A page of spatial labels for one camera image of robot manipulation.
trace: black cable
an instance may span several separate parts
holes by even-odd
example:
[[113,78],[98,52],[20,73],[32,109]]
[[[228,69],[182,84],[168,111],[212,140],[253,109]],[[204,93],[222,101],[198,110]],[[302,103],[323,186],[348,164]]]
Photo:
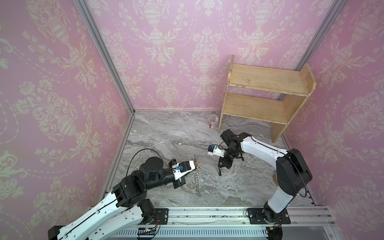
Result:
[[151,238],[151,240],[157,235],[157,233],[160,231],[160,227],[161,227],[161,224],[159,224],[159,229],[157,230],[157,232],[155,233],[155,235],[153,235],[153,237]]
[[[156,225],[151,229],[151,231],[152,231],[153,229],[156,229],[156,227],[159,225],[159,222],[160,222],[160,221],[159,221],[159,217],[158,217],[157,215],[155,215],[155,217],[157,218]],[[138,235],[138,238],[140,238],[141,235],[149,235],[149,233],[150,233],[150,232],[143,232],[143,233],[138,233],[137,235]]]
[[222,147],[222,148],[221,148],[221,150],[223,150],[223,149],[224,149],[224,147],[223,147],[223,146],[221,146],[221,144],[223,144],[223,142],[222,142],[222,143],[220,143],[220,145],[217,145],[217,144],[212,144],[212,145],[218,146],[218,148],[219,148],[219,149],[220,149],[220,147]]
[[170,167],[168,166],[168,164],[163,160],[163,158],[160,156],[160,154],[159,154],[158,152],[156,152],[155,150],[150,149],[150,148],[143,148],[143,149],[141,149],[140,151],[138,151],[137,153],[135,153],[135,155],[133,155],[131,161],[129,162],[129,165],[128,165],[128,168],[127,168],[127,173],[125,174],[125,176],[128,176],[128,170],[129,170],[129,167],[131,166],[131,163],[132,163],[133,158],[134,158],[139,152],[141,152],[141,151],[143,151],[143,150],[151,150],[151,151],[154,151],[154,152],[159,156],[159,158],[163,161],[163,163],[170,169]]
[[[224,141],[222,142],[222,143],[220,143],[220,145],[219,145],[219,147],[221,146],[221,144],[223,144],[224,143]],[[224,147],[222,147],[223,149],[224,149]]]
[[[123,191],[121,191],[120,195],[119,195],[115,200],[113,200],[112,202],[108,203],[107,205],[104,205],[102,208],[96,210],[96,212],[99,212],[101,209],[105,208],[105,207],[108,206],[109,204],[111,204],[111,203],[113,203],[114,201],[116,201],[116,200],[121,196],[122,192],[123,192]],[[68,234],[70,234],[76,227],[80,226],[83,222],[85,222],[86,220],[88,220],[91,216],[95,215],[96,212],[94,212],[94,213],[91,214],[89,217],[87,217],[86,219],[84,219],[81,223],[79,223],[78,225],[76,225],[75,227],[73,227],[73,228],[72,228],[67,234],[65,234],[64,236],[68,236]]]
[[282,222],[283,222],[283,214],[280,213],[280,225],[277,225],[278,222],[276,221],[275,224],[274,224],[272,227],[273,227],[273,228],[275,228],[275,227],[280,227]]
[[[251,136],[251,139],[252,139],[255,143],[258,143],[258,144],[260,144],[260,145],[263,145],[263,144],[261,144],[261,143],[255,141],[255,140],[253,139],[252,136]],[[296,171],[297,171],[297,173],[299,174],[299,176],[300,176],[300,178],[301,178],[301,181],[303,182],[303,185],[304,185],[305,195],[303,196],[300,192],[299,192],[299,195],[300,195],[301,197],[307,197],[307,191],[308,191],[308,190],[307,190],[307,186],[305,185],[304,180],[303,180],[303,178],[301,177],[301,174],[300,174],[298,168],[297,168],[296,165],[292,162],[291,159],[288,159],[288,161],[289,161],[289,162],[296,168]]]
[[303,196],[300,192],[299,192],[299,195],[301,196],[301,197],[306,197],[307,196],[307,186],[305,185],[305,183],[304,183],[304,180],[303,180],[303,178],[301,177],[301,174],[300,174],[300,172],[299,172],[299,170],[297,169],[297,167],[296,167],[296,165],[289,159],[289,162],[290,163],[292,163],[292,165],[296,168],[296,171],[297,171],[297,173],[299,174],[299,176],[300,176],[300,178],[301,178],[301,181],[303,182],[303,184],[304,184],[304,189],[305,189],[305,195]]

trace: black mounting plate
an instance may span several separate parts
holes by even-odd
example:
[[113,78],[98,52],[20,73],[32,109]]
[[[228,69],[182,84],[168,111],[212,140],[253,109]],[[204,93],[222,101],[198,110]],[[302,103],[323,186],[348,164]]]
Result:
[[[251,224],[255,224],[255,225],[259,225],[259,224],[269,224],[268,222],[266,222],[264,220],[264,214],[263,214],[263,210],[264,208],[248,208],[247,209],[247,217],[249,218],[249,222]],[[285,215],[287,214],[288,216],[288,212],[287,212],[287,209],[284,209],[282,212],[281,212],[281,219],[278,220],[277,224],[291,224],[291,220],[288,217],[286,217]]]
[[230,169],[232,167],[232,163],[233,163],[233,160],[226,159],[224,157],[220,157],[218,159],[217,167],[218,168],[226,167],[226,168]]
[[[155,216],[159,217],[159,224],[166,225],[168,223],[168,211],[169,209],[155,209],[156,213]],[[147,225],[156,225],[157,218],[153,217],[153,220],[150,223],[147,223]]]

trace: wire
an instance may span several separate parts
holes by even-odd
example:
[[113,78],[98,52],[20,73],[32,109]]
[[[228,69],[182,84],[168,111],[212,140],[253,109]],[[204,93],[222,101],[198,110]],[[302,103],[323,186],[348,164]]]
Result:
[[157,232],[155,233],[155,235],[153,235],[153,237],[151,239],[153,239],[154,237],[156,237],[157,233],[160,231],[160,227],[161,225],[159,224],[159,229],[157,230]]
[[[155,217],[157,218],[157,221],[156,221],[156,225],[151,229],[151,231],[153,230],[153,229],[156,229],[156,227],[157,226],[159,226],[160,224],[159,224],[159,217],[157,216],[157,215],[155,215]],[[154,238],[155,236],[156,236],[156,234],[158,233],[160,231],[160,226],[159,226],[159,229],[157,230],[157,232],[155,233],[155,235],[153,235],[153,237],[152,238]],[[138,238],[141,238],[140,236],[141,235],[148,235],[148,233],[149,232],[143,232],[143,233],[138,233],[137,235],[139,236]]]
[[223,144],[223,142],[222,142],[222,143],[220,143],[220,145],[217,145],[217,144],[212,144],[212,145],[218,146],[218,148],[222,147],[221,149],[223,150],[223,149],[224,149],[224,147],[223,147],[223,146],[221,146],[221,144]]
[[[252,136],[251,136],[251,139],[252,139],[255,143],[261,144],[260,142],[257,142],[256,140],[254,140]],[[297,171],[297,173],[299,174],[299,176],[300,176],[300,178],[301,178],[301,181],[303,182],[303,185],[304,185],[305,195],[303,196],[300,192],[299,192],[299,195],[300,195],[301,197],[307,197],[307,192],[308,192],[308,190],[307,190],[307,186],[306,186],[305,183],[304,183],[304,180],[303,180],[303,178],[302,178],[302,176],[301,176],[301,174],[300,174],[300,172],[299,172],[299,169],[296,167],[296,165],[292,162],[292,160],[291,160],[290,158],[288,158],[288,161],[289,161],[289,162],[296,168],[296,171]]]
[[141,151],[143,151],[143,150],[151,150],[151,151],[154,151],[154,152],[160,157],[160,159],[163,161],[163,163],[165,163],[165,165],[166,165],[169,169],[171,169],[171,168],[168,166],[168,164],[163,160],[163,158],[160,156],[160,154],[159,154],[158,152],[156,152],[155,150],[150,149],[150,148],[143,148],[143,149],[141,149],[140,151],[138,151],[137,153],[135,153],[135,155],[133,155],[131,161],[129,162],[129,165],[128,165],[128,168],[127,168],[127,173],[125,174],[125,176],[128,176],[128,170],[129,170],[129,167],[131,166],[131,163],[132,163],[132,160],[134,159],[134,157],[135,157],[139,152],[141,152]]
[[65,234],[64,236],[68,236],[68,234],[70,234],[71,231],[73,231],[75,228],[77,228],[78,226],[80,226],[83,222],[85,222],[86,220],[88,220],[91,216],[95,215],[96,212],[100,211],[101,209],[105,208],[105,207],[108,206],[109,204],[111,204],[111,203],[113,203],[114,201],[116,201],[116,200],[121,196],[122,192],[123,192],[123,191],[121,191],[120,195],[119,195],[115,200],[113,200],[112,202],[108,203],[107,205],[104,205],[102,208],[96,210],[93,214],[91,214],[89,217],[87,217],[86,219],[84,219],[81,223],[79,223],[78,225],[76,225],[75,227],[73,227],[73,228],[72,228],[67,234]]
[[215,222],[243,222],[244,220],[239,220],[239,221],[228,221],[228,220],[216,220],[216,221],[213,221],[213,222],[204,222],[204,223],[185,223],[185,222],[178,222],[178,221],[174,221],[174,222],[177,222],[177,223],[180,223],[180,224],[184,224],[184,225],[204,225],[204,224],[210,224],[210,223],[215,223]]
[[276,223],[273,225],[272,228],[280,227],[282,223],[283,223],[283,214],[280,214],[280,224],[277,225],[277,221],[276,221]]
[[[219,145],[219,147],[221,146],[221,144],[223,144],[224,143],[224,141],[222,142],[222,143],[220,143],[220,145]],[[221,146],[222,147],[222,146]],[[222,147],[223,149],[224,149],[224,147]]]

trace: pink wallpaper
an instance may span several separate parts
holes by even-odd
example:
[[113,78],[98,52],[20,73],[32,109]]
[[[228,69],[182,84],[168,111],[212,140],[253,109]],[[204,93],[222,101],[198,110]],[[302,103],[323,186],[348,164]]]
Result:
[[135,109],[221,109],[231,55],[294,69],[332,2],[87,0]]
[[129,116],[73,1],[1,1],[0,239],[97,202]]
[[316,91],[286,133],[345,240],[383,239],[384,1],[347,1],[309,64]]

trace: wooden shelf board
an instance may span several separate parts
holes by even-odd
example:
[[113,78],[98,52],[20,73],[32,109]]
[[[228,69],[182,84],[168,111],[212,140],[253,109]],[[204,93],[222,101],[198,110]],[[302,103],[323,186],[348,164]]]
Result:
[[241,64],[233,64],[229,85],[299,96],[310,93],[298,71]]
[[227,94],[223,114],[288,124],[282,101]]

